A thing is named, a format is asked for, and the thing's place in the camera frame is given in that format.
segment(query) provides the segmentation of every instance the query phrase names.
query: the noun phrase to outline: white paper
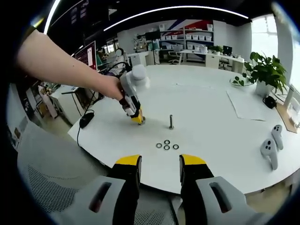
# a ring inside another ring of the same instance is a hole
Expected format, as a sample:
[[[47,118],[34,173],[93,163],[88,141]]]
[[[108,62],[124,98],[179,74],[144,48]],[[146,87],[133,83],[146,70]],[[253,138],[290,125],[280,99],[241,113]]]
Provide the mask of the white paper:
[[[254,95],[235,91],[227,91],[227,95],[238,118],[266,120],[262,110],[262,107],[264,107],[262,99],[256,98]]]
[[[88,65],[89,67],[93,65],[92,48],[88,49]]]

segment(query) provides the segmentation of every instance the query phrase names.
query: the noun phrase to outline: bolt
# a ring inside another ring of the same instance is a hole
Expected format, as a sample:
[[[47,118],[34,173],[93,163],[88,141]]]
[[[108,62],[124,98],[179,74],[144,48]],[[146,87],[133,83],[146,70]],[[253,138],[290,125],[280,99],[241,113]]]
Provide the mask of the bolt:
[[[173,125],[173,115],[170,115],[170,127],[169,127],[170,130],[173,130],[174,129],[174,125]]]

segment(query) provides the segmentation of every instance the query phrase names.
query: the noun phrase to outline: computer mouse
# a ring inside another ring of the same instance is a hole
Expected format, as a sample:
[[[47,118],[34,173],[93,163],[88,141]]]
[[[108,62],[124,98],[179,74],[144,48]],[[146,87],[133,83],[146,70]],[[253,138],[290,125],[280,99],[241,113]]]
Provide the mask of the computer mouse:
[[[79,121],[79,127],[85,128],[89,124],[89,122],[92,120],[93,117],[94,117],[93,112],[89,112],[89,113],[85,114],[84,116],[82,116]]]

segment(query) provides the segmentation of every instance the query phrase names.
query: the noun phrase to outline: ceiling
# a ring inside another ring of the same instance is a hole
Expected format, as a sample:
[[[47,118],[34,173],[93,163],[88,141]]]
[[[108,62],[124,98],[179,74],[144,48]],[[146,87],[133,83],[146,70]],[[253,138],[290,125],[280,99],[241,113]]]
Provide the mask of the ceiling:
[[[69,9],[75,4],[79,8],[86,2],[88,2],[86,20],[79,25],[71,26],[71,10]],[[248,16],[249,19],[211,9],[169,9],[135,17],[102,32],[108,26],[130,16],[157,8],[180,5],[222,8]],[[109,16],[109,9],[117,11]],[[218,20],[240,26],[250,22],[251,18],[269,13],[271,13],[269,0],[152,0],[147,3],[142,0],[61,0],[53,15],[48,35],[66,52],[73,53],[83,44],[83,35],[86,38],[97,31],[98,37],[108,39],[122,30],[173,19]]]

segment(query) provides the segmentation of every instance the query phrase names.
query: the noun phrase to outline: metal washer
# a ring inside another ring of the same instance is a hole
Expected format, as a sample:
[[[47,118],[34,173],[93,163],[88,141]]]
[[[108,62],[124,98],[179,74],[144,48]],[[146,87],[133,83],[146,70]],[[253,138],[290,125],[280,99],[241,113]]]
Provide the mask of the metal washer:
[[[179,145],[175,144],[173,145],[173,149],[177,150],[179,148]]]
[[[165,145],[165,146],[164,146],[164,150],[165,150],[165,151],[168,151],[169,149],[170,149],[170,146],[169,146],[169,145]]]
[[[160,149],[162,146],[163,146],[162,143],[157,143],[157,144],[156,144],[156,147],[157,147],[158,149]]]

